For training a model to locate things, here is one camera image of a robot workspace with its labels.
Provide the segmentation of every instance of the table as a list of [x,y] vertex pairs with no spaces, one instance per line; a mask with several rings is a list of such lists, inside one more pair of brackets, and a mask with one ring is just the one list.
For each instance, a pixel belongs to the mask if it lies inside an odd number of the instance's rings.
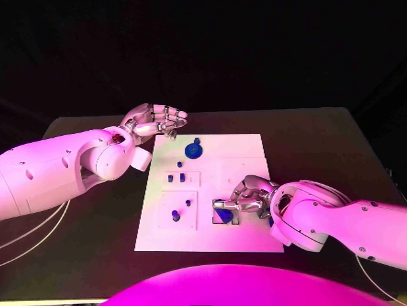
[[[123,116],[66,117],[45,138],[119,124]],[[262,134],[272,180],[309,179],[351,199],[406,205],[383,164],[344,108],[192,113],[181,134]],[[154,141],[143,144],[154,150]],[[330,237],[319,253],[292,246],[285,253],[135,252],[148,172],[130,169],[71,202],[61,225],[42,245],[0,268],[0,301],[109,298],[143,279],[175,269],[237,263],[305,272],[383,296],[367,280],[355,256]],[[54,209],[0,222],[0,244],[42,222]],[[0,262],[45,236],[57,218],[0,251]],[[363,265],[390,294],[407,293],[407,272]]]

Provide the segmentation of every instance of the white cable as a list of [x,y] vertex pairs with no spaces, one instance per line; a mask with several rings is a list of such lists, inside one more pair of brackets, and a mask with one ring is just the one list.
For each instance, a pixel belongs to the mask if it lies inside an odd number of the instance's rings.
[[0,245],[0,249],[4,247],[6,247],[8,245],[14,244],[19,239],[24,239],[29,234],[32,234],[48,222],[48,220],[51,220],[51,218],[54,218],[54,216],[57,215],[57,213],[61,211],[61,208],[64,207],[64,204],[67,202],[64,202],[60,206],[60,208],[55,210],[55,212],[53,213],[53,215],[42,221],[42,223],[32,229],[29,230],[22,236],[19,236],[16,239],[14,239],[12,241],[9,241],[6,244]]
[[361,262],[360,262],[360,257],[358,257],[358,255],[355,255],[355,256],[357,256],[357,260],[358,260],[358,264],[360,264],[361,270],[363,270],[363,272],[364,272],[364,274],[366,274],[368,280],[373,282],[373,284],[376,285],[376,287],[381,290],[383,294],[384,294],[392,300],[397,301],[402,305],[407,306],[407,304],[405,304],[402,301],[399,301],[399,300],[397,300],[397,299],[383,290],[383,288],[377,285],[377,283],[374,282],[374,280],[371,279],[371,277],[368,276],[368,274],[367,274],[367,272],[366,272],[366,269],[364,269],[364,267],[363,267],[363,265],[361,265]]
[[34,245],[34,247],[31,247],[31,249],[28,251],[25,251],[16,258],[11,259],[9,261],[6,261],[5,263],[0,264],[0,266],[5,266],[8,263],[14,262],[14,260],[19,259],[27,253],[29,253],[35,247],[38,247],[38,245],[47,240],[48,236],[53,234],[54,230],[57,229],[61,221],[63,221],[63,218],[64,218],[64,215],[66,215],[66,212],[67,212],[67,209],[68,209],[68,205],[70,205],[70,200],[67,201],[67,205],[66,205],[66,209],[64,209],[64,212],[63,212],[63,215],[61,215],[61,218],[53,228],[53,230],[50,231],[50,233],[45,235],[44,239],[41,239],[41,241]]

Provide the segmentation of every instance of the robotic arm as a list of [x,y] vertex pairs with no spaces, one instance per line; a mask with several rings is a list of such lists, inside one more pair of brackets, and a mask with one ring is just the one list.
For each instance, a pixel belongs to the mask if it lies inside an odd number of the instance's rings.
[[97,184],[116,180],[132,166],[146,170],[152,155],[138,145],[158,133],[177,139],[187,112],[143,104],[119,126],[60,136],[0,155],[0,220],[47,210]]
[[330,186],[302,180],[279,186],[247,175],[229,201],[214,208],[272,217],[272,236],[286,245],[319,252],[335,237],[363,258],[407,270],[407,207],[351,201]]

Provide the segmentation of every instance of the white board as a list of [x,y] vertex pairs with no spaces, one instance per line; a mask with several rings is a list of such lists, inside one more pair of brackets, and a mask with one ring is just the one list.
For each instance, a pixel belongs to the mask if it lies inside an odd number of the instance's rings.
[[[195,137],[204,153],[190,159]],[[256,213],[240,213],[239,225],[214,224],[213,200],[230,198],[249,174],[270,178],[260,135],[178,135],[175,142],[156,136],[135,251],[283,252]]]

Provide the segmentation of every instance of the small blue piece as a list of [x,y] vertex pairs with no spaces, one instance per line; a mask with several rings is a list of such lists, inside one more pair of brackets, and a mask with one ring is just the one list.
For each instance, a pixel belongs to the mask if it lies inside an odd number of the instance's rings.
[[201,157],[203,152],[204,152],[204,149],[201,147],[201,140],[197,138],[194,139],[194,143],[187,145],[185,155],[188,158],[195,159]]
[[178,214],[177,210],[174,210],[172,215],[174,215],[174,220],[178,222],[181,220],[181,215]]
[[233,221],[233,218],[234,218],[233,211],[227,209],[220,209],[220,208],[216,208],[214,210],[216,210],[216,213],[220,215],[220,219],[224,222],[224,224]]

